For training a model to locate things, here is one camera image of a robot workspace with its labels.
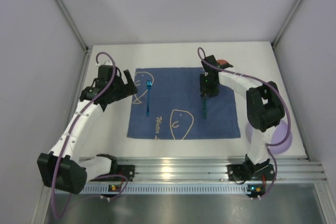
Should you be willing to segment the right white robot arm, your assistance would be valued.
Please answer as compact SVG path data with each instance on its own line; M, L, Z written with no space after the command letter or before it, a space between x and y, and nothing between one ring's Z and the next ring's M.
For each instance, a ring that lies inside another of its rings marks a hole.
M246 101L247 120L254 129L245 160L240 165L230 165L233 172L242 171L248 177L256 177L271 169L269 148L276 127L288 108L279 94L277 85L253 76L237 73L229 63L219 64L213 55L201 58L204 72L200 74L200 96L203 100L203 116L207 116L207 100L219 95L219 87L225 86Z

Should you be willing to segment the blue fish placemat cloth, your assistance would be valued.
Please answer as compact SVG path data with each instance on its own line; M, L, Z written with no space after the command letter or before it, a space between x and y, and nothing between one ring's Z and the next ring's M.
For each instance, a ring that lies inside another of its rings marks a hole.
M240 137L233 90L220 86L203 118L199 76L202 68L137 68L127 136L143 140L211 140ZM147 79L152 80L146 115Z

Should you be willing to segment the lilac plastic plate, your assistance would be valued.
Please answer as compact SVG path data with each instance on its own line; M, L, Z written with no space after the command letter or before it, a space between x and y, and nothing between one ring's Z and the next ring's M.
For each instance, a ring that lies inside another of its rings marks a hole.
M271 144L277 144L281 142L287 134L287 129L288 129L287 123L284 120L281 120L279 125L276 126L276 129L272 135ZM251 143L251 137L253 135L253 130L254 128L248 123L245 127L245 134L246 134L247 141L249 144ZM291 144L292 144L292 133L290 132L287 140L283 144L278 145L278 146L273 146L270 148L270 150L273 154L282 154L290 148Z

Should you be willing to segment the salmon pink plastic cup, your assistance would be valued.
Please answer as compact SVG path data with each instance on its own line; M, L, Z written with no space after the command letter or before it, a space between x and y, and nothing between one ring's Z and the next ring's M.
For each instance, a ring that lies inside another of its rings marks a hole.
M218 63L219 65L224 65L224 64L227 64L228 61L223 60L223 59L218 59L218 60L217 60L217 63Z

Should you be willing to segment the green handled metal spoon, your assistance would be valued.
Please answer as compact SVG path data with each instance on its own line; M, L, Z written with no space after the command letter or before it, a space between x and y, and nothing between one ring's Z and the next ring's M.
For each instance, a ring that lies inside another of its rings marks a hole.
M203 118L207 118L207 102L203 103Z

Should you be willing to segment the blue plastic fork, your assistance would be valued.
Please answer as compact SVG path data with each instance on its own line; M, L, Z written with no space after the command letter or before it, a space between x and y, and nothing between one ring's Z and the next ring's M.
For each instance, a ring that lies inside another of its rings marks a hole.
M147 79L146 81L146 89L147 89L147 106L146 106L146 115L150 115L150 93L152 89L152 80Z

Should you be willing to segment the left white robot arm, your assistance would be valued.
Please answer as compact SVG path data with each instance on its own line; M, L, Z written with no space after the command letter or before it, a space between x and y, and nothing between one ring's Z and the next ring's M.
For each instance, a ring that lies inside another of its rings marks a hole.
M86 182L119 173L116 157L98 154L82 162L80 153L89 141L95 122L107 106L137 91L129 70L120 71L112 65L101 65L98 68L98 75L92 85L82 90L75 113L58 142L37 159L46 187L79 194Z

